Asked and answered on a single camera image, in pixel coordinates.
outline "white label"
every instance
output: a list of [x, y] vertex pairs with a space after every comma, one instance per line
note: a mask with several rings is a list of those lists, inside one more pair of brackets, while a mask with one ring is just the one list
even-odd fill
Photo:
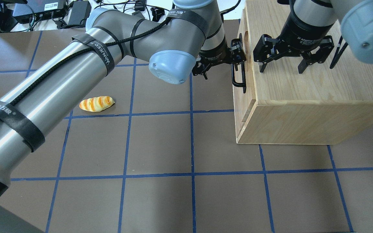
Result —
[[57, 9], [58, 3], [47, 3], [44, 5], [44, 10]]

